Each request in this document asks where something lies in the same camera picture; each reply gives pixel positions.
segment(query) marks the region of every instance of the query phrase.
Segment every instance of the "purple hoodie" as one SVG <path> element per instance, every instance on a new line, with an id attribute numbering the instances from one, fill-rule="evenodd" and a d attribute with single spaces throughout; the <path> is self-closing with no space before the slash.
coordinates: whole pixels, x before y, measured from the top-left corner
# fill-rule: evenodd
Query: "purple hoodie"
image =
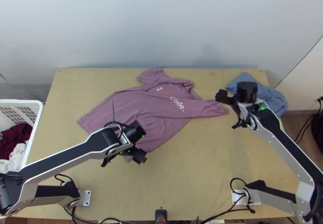
<path id="1" fill-rule="evenodd" d="M 130 124 L 137 120 L 147 135 L 136 143 L 137 148 L 151 152 L 180 131 L 194 117 L 227 114 L 215 100 L 202 100 L 188 80 L 171 78 L 161 68 L 151 68 L 139 77 L 142 86 L 115 92 L 78 120 L 89 134 L 112 121 L 112 100 L 115 120 Z"/>

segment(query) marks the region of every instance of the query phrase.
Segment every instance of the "power outlet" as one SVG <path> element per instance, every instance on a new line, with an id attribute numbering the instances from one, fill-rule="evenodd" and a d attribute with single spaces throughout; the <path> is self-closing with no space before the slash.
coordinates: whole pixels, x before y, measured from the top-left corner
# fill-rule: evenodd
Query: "power outlet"
<path id="1" fill-rule="evenodd" d="M 320 99 L 321 97 L 323 97 L 323 94 L 321 94 L 320 96 L 318 96 L 316 99 L 314 99 L 314 101 L 317 101 L 318 99 Z"/>

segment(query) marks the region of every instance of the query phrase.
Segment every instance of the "black cable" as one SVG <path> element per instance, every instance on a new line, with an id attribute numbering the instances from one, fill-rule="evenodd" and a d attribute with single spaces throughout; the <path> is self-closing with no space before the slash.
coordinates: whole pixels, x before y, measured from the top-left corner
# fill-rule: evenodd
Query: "black cable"
<path id="1" fill-rule="evenodd" d="M 235 194 L 239 194 L 239 195 L 245 195 L 245 193 L 238 193 L 238 192 L 235 192 L 234 190 L 233 190 L 233 188 L 232 188 L 232 183 L 233 183 L 233 181 L 235 181 L 235 180 L 240 180 L 240 181 L 242 181 L 245 185 L 247 185 L 247 183 L 246 182 L 244 182 L 241 178 L 233 178 L 233 179 L 231 179 L 231 181 L 230 181 L 230 188 L 231 188 L 231 190 L 232 190 L 232 192 L 233 193 L 235 193 Z"/>
<path id="2" fill-rule="evenodd" d="M 205 224 L 209 221 L 212 221 L 213 219 L 219 217 L 219 216 L 222 216 L 224 214 L 227 214 L 227 213 L 230 213 L 230 212 L 234 212 L 234 211 L 249 211 L 250 209 L 248 208 L 245 208 L 245 209 L 235 209 L 235 210 L 232 210 L 233 207 L 235 207 L 235 205 L 238 203 L 239 200 L 241 200 L 243 197 L 245 197 L 245 195 L 241 195 L 239 199 L 237 199 L 237 201 L 234 202 L 234 204 L 230 207 L 230 209 L 228 209 L 227 211 L 224 211 L 218 215 L 215 215 L 215 216 L 211 216 L 210 218 L 202 221 L 200 224 Z"/>
<path id="3" fill-rule="evenodd" d="M 9 179 L 13 179 L 13 180 L 22 180 L 23 179 L 21 174 L 13 175 L 13 174 L 6 174 L 6 173 L 0 173 L 0 178 L 9 178 Z"/>
<path id="4" fill-rule="evenodd" d="M 296 224 L 292 219 L 290 219 L 289 217 L 287 217 L 287 218 L 288 218 L 288 220 L 290 220 L 291 223 Z"/>
<path id="5" fill-rule="evenodd" d="M 234 181 L 234 180 L 240 180 L 240 181 L 242 181 L 245 185 L 246 185 L 246 182 L 245 181 L 243 181 L 241 178 L 233 178 L 233 179 L 231 179 L 231 181 L 230 181 L 230 188 L 231 188 L 231 190 L 235 193 L 235 194 L 239 194 L 239 195 L 241 195 L 234 203 L 233 203 L 233 205 L 227 210 L 227 211 L 224 211 L 224 212 L 222 212 L 222 213 L 220 213 L 220 214 L 218 214 L 218 215 L 215 215 L 215 216 L 211 216 L 210 218 L 208 218 L 208 219 L 206 219 L 206 220 L 204 220 L 204 221 L 202 221 L 200 224 L 205 224 L 205 223 L 207 223 L 207 222 L 209 222 L 209 221 L 211 221 L 211 220 L 213 220 L 213 219 L 215 219 L 215 218 L 217 218 L 217 217 L 219 217 L 219 216 L 222 216 L 222 215 L 224 215 L 224 214 L 227 214 L 227 213 L 230 213 L 230 212 L 234 212 L 234 211 L 250 211 L 252 214 L 254 214 L 256 211 L 255 210 L 253 210 L 253 209 L 251 209 L 250 207 L 249 207 L 249 204 L 251 203 L 250 202 L 250 200 L 251 200 L 251 196 L 250 196 L 250 193 L 249 193 L 249 191 L 246 189 L 246 188 L 243 188 L 247 193 L 248 193 L 248 205 L 247 205 L 247 208 L 244 208 L 244 209 L 234 209 L 234 210 L 232 210 L 233 209 L 233 207 L 235 207 L 235 205 L 239 202 L 239 200 L 241 200 L 243 197 L 246 197 L 247 195 L 245 194 L 245 193 L 239 193 L 239 192 L 236 192 L 236 191 L 234 191 L 233 190 L 233 188 L 232 188 L 232 182 Z"/>
<path id="6" fill-rule="evenodd" d="M 68 178 L 70 181 L 74 182 L 74 180 L 73 180 L 71 177 L 69 177 L 69 176 L 67 176 L 67 175 L 64 175 L 64 174 L 61 174 L 61 173 L 58 173 L 58 174 L 54 175 L 54 178 L 55 178 L 56 180 L 60 181 L 60 182 L 61 182 L 61 185 L 62 185 L 63 183 L 65 183 L 66 181 L 61 180 L 61 179 L 60 179 L 60 178 L 58 178 L 57 176 L 62 176 L 62 177 Z"/>
<path id="7" fill-rule="evenodd" d="M 118 219 L 116 219 L 116 218 L 113 218 L 113 217 L 108 217 L 108 218 L 105 218 L 103 221 L 101 221 L 100 222 L 100 224 L 102 224 L 102 223 L 104 223 L 105 221 L 107 221 L 107 220 L 114 220 L 114 221 L 116 221 L 116 222 L 120 222 Z"/>
<path id="8" fill-rule="evenodd" d="M 61 180 L 61 179 L 60 179 L 60 178 L 58 178 L 57 176 L 62 176 L 62 177 L 68 178 L 68 179 L 70 179 L 72 182 L 74 182 L 74 181 L 73 181 L 73 179 L 72 179 L 71 177 L 69 177 L 69 176 L 67 176 L 67 175 L 64 175 L 64 174 L 59 173 L 59 174 L 56 174 L 56 175 L 54 176 L 54 178 L 55 178 L 55 179 L 57 179 L 58 181 L 60 181 L 60 182 L 61 182 L 61 185 L 62 185 L 63 183 L 65 183 L 65 181 L 64 181 L 64 180 Z M 70 212 L 69 212 L 65 207 L 63 207 L 63 209 L 66 211 L 66 213 L 67 213 L 67 214 L 69 214 L 69 215 L 72 217 L 72 221 L 73 221 L 73 223 L 74 223 L 74 224 L 78 224 L 78 223 L 76 222 L 76 220 L 78 220 L 78 221 L 80 221 L 80 222 L 83 222 L 83 223 L 86 223 L 86 224 L 97 224 L 97 222 L 96 222 L 96 223 L 95 223 L 95 222 L 88 222 L 88 221 L 85 221 L 84 219 L 81 219 L 81 218 L 78 218 L 77 216 L 75 216 L 76 206 L 72 208 L 72 213 L 70 213 Z M 103 221 L 101 221 L 100 223 L 104 223 L 106 220 L 115 220 L 116 222 L 118 222 L 118 223 L 115 223 L 115 224 L 119 224 L 119 223 L 121 223 L 121 221 L 120 221 L 119 219 L 117 219 L 117 218 L 112 218 L 112 217 L 105 218 L 105 219 L 104 219 Z"/>
<path id="9" fill-rule="evenodd" d="M 300 143 L 300 141 L 303 139 L 303 136 L 304 136 L 304 134 L 305 134 L 305 132 L 306 132 L 306 130 L 307 130 L 307 128 L 311 125 L 312 123 L 310 123 L 310 124 L 308 124 L 308 126 L 306 126 L 306 128 L 304 129 L 304 131 L 303 131 L 303 134 L 302 134 L 302 136 L 301 136 L 301 138 L 298 140 L 298 142 L 296 142 L 296 144 L 298 145 L 298 143 Z"/>
<path id="10" fill-rule="evenodd" d="M 116 125 L 119 125 L 120 126 L 120 135 L 119 135 L 119 139 L 121 138 L 123 132 L 124 132 L 124 129 L 123 127 L 125 128 L 131 128 L 131 126 L 129 125 L 126 125 L 126 124 L 123 124 L 123 123 L 120 123 L 120 122 L 117 122 L 117 121 L 109 121 L 108 123 L 106 123 L 104 125 L 104 127 L 107 127 L 108 125 L 111 125 L 111 124 L 116 124 Z"/>
<path id="11" fill-rule="evenodd" d="M 317 101 L 320 103 L 320 108 L 319 108 L 319 110 L 317 111 L 317 113 L 316 113 L 316 114 L 314 114 L 314 115 L 310 116 L 310 117 L 306 120 L 305 124 L 304 124 L 304 125 L 303 125 L 303 127 L 300 129 L 300 132 L 298 133 L 298 135 L 297 135 L 296 139 L 294 140 L 294 142 L 296 142 L 296 141 L 297 141 L 298 137 L 300 136 L 300 134 L 301 134 L 302 130 L 304 129 L 305 125 L 306 125 L 306 124 L 307 124 L 307 122 L 310 120 L 310 118 L 312 118 L 312 117 L 314 117 L 314 116 L 316 116 L 316 115 L 318 115 L 318 114 L 320 113 L 320 110 L 321 110 L 321 107 L 322 107 L 321 99 L 318 99 Z"/>

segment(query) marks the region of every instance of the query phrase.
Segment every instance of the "blue cloth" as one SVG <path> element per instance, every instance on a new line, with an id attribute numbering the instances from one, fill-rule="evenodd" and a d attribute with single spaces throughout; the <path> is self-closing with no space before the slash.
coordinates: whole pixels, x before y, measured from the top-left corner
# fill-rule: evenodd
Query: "blue cloth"
<path id="1" fill-rule="evenodd" d="M 264 100 L 268 104 L 269 108 L 278 117 L 280 117 L 287 110 L 288 103 L 281 92 L 258 83 L 250 74 L 246 72 L 241 73 L 236 79 L 229 83 L 226 86 L 227 90 L 230 93 L 236 93 L 238 82 L 256 82 L 258 84 L 258 98 Z"/>

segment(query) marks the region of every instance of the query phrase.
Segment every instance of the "white wall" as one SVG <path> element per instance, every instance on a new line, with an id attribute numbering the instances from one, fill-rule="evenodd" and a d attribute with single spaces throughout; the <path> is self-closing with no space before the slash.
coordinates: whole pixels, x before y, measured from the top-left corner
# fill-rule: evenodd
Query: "white wall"
<path id="1" fill-rule="evenodd" d="M 276 86 L 323 34 L 322 4 L 0 0 L 0 72 L 35 95 L 58 67 L 262 68 Z"/>
<path id="2" fill-rule="evenodd" d="M 276 87 L 286 97 L 288 110 L 318 109 L 323 96 L 323 39 Z"/>

